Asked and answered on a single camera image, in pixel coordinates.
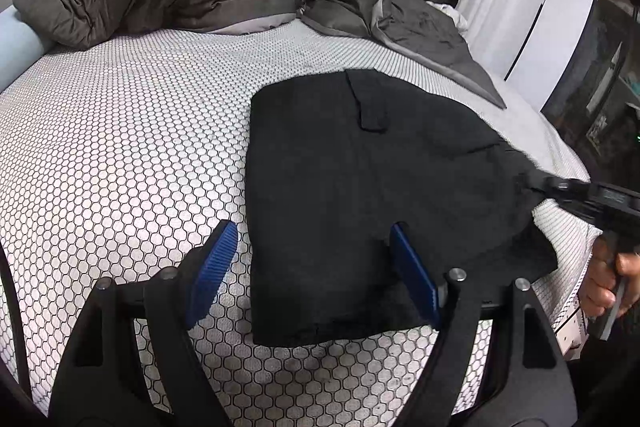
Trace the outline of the person's right hand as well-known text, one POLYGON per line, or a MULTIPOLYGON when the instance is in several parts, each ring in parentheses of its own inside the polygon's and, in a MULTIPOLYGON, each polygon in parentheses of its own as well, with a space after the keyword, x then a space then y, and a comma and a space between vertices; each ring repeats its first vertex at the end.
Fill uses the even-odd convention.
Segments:
POLYGON ((616 275, 627 277, 627 287, 617 316, 622 317, 639 300, 640 261, 636 253, 614 254, 603 236, 592 244, 591 258, 582 286, 579 303, 586 317, 600 317, 615 303, 616 275))

